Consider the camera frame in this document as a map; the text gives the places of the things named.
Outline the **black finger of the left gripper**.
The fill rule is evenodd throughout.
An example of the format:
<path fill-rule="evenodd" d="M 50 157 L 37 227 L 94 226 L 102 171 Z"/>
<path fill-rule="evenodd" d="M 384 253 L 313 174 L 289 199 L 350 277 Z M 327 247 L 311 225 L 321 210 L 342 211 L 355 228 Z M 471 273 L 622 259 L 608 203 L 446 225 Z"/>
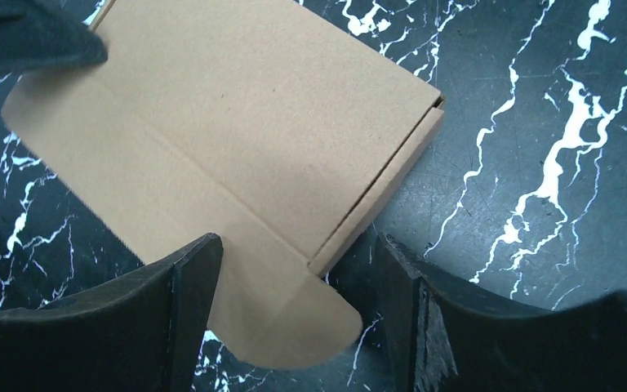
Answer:
<path fill-rule="evenodd" d="M 47 1 L 0 1 L 0 74 L 98 65 L 108 59 L 101 38 Z"/>

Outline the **brown cardboard box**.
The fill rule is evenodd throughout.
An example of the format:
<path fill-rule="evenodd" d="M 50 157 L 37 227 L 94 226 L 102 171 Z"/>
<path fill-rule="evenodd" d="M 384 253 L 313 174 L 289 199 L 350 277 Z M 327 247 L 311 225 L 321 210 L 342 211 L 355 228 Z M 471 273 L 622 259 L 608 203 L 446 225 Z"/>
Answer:
<path fill-rule="evenodd" d="M 2 119 L 144 263 L 205 233 L 224 256 L 208 327 L 292 370 L 362 318 L 323 275 L 439 129 L 443 96 L 293 1 L 112 1 L 108 60 L 27 73 Z"/>

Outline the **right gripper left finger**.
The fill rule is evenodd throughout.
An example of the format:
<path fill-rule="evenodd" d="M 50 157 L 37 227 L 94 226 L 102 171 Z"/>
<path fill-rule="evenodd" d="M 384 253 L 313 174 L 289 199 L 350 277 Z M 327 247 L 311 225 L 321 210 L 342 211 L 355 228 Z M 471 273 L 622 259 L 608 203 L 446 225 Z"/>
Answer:
<path fill-rule="evenodd" d="M 223 245 L 160 261 L 37 310 L 0 311 L 0 391 L 188 391 Z"/>

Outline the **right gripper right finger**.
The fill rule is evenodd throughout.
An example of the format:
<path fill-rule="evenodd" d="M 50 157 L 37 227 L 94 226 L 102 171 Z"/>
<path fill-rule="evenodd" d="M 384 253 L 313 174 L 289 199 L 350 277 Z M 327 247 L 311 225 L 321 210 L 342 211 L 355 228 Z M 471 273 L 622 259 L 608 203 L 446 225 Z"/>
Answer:
<path fill-rule="evenodd" d="M 627 391 L 627 290 L 551 311 L 376 239 L 376 290 L 399 391 Z"/>

